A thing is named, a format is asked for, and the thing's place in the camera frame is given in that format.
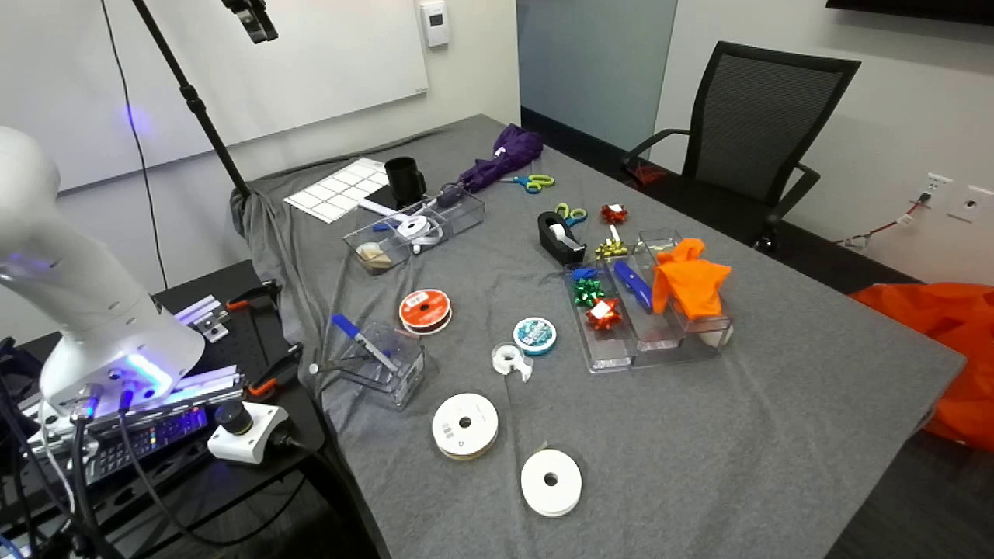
white roll of tape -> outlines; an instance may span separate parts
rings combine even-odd
[[[431,437],[448,459],[471,459],[498,442],[498,425],[498,408],[474,390],[463,390],[436,409]]]
[[[561,451],[537,451],[522,466],[522,495],[533,517],[561,519],[582,502],[582,466]]]

green object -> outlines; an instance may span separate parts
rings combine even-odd
[[[587,211],[583,211],[582,205],[570,205],[570,202],[558,202],[555,213],[558,213],[570,227],[587,219]]]
[[[592,309],[604,298],[604,284],[601,280],[579,280],[573,287],[573,301],[579,309]]]
[[[544,188],[554,188],[555,177],[554,174],[520,174],[520,177],[514,177],[514,183],[522,186],[525,192],[537,197]]]

gray table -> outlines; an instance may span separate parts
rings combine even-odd
[[[471,118],[380,156],[412,156],[439,186],[487,156],[498,135],[499,125]],[[959,365],[935,341],[554,150],[533,165],[558,177],[554,192],[492,186],[477,229],[367,276],[343,241],[365,213],[325,227],[279,202],[337,169],[260,181],[250,245],[263,280],[288,284],[285,334],[310,349],[332,309],[392,323],[410,288],[454,296],[454,323],[424,341],[430,377],[410,409],[365,403],[343,381],[323,395],[401,559],[822,556]],[[561,270],[533,233],[537,211],[558,199],[625,202],[626,236],[649,223],[706,236],[710,258],[732,265],[732,346],[688,346],[653,371],[591,377]],[[582,223],[579,236],[596,241],[607,229]],[[549,317],[561,341],[522,386],[492,372],[492,349],[528,315]],[[431,409],[454,390],[480,390],[503,414],[498,448],[469,466],[430,442]],[[561,523],[533,519],[520,498],[522,459],[544,443],[576,452],[587,474]]]

black pole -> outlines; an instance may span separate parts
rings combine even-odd
[[[161,32],[158,32],[158,25],[154,25],[154,15],[150,12],[146,0],[133,0],[133,7],[138,7],[138,12],[142,15],[142,21],[146,21],[146,27],[150,27],[150,33],[152,33],[161,59],[165,59],[168,69],[174,72],[174,79],[176,79],[176,83],[180,83],[180,93],[182,93],[182,100],[185,100],[185,105],[190,105],[190,113],[197,116],[199,127],[208,135],[208,141],[210,141],[210,145],[215,145],[215,156],[220,157],[227,177],[237,183],[237,192],[239,192],[241,199],[250,199],[250,183],[241,181],[237,160],[230,157],[230,151],[227,151],[227,145],[224,145],[224,141],[220,141],[220,135],[219,135],[219,127],[215,127],[215,120],[210,120],[210,116],[208,116],[208,105],[199,100],[199,93],[197,93],[197,87],[185,80],[185,74],[182,74],[174,50],[165,42],[165,36],[161,36]]]

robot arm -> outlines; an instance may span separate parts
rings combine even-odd
[[[39,371],[39,399],[62,416],[106,416],[123,395],[168,395],[204,340],[158,310],[119,258],[62,218],[56,186],[39,145],[0,127],[0,287],[62,333]]]

